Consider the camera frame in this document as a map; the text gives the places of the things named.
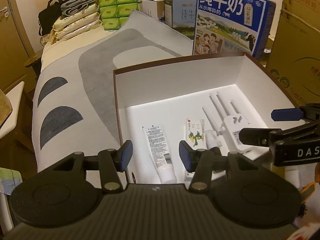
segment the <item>gray towel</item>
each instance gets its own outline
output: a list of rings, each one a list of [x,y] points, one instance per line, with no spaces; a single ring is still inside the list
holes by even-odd
[[[62,15],[71,16],[87,9],[95,0],[70,0],[61,5]]]

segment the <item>black bag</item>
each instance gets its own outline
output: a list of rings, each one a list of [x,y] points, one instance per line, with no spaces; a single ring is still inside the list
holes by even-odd
[[[62,15],[61,5],[69,0],[57,0],[54,5],[50,6],[50,3],[54,0],[48,2],[46,9],[39,13],[39,35],[43,36],[49,34],[52,30],[54,22]]]

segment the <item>door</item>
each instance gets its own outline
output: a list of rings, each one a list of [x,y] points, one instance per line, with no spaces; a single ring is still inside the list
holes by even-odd
[[[36,87],[35,73],[25,68],[28,54],[21,42],[9,1],[0,0],[0,89],[7,93],[21,81],[26,92]]]

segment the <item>open cardboard box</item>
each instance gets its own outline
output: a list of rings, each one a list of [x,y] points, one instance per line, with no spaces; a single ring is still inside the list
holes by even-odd
[[[114,70],[116,112],[120,142],[133,142],[133,156],[127,177],[133,183],[160,184],[148,152],[142,127],[162,124],[172,155],[178,183],[185,179],[179,157],[179,142],[185,140],[186,119],[204,119],[205,129],[212,127],[202,110],[206,106],[218,125],[222,123],[209,94],[220,91],[230,104],[234,99],[251,125],[260,128],[288,129],[298,122],[274,122],[270,114],[277,108],[294,107],[294,100],[263,66],[244,52],[186,56],[143,63]],[[222,135],[222,155],[230,149]],[[244,153],[254,160],[268,152],[253,147]],[[224,172],[213,174],[213,179]]]

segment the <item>white plug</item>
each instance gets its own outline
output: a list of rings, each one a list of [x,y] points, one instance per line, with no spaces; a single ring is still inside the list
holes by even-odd
[[[217,95],[210,93],[210,98],[219,115],[223,119],[221,127],[217,125],[205,106],[203,106],[202,109],[216,133],[218,135],[223,135],[229,151],[236,151],[240,153],[250,151],[252,146],[244,145],[239,140],[239,132],[242,128],[250,128],[252,125],[250,125],[246,116],[243,113],[240,113],[240,108],[236,101],[232,99],[231,102],[227,102],[220,91],[217,91]]]

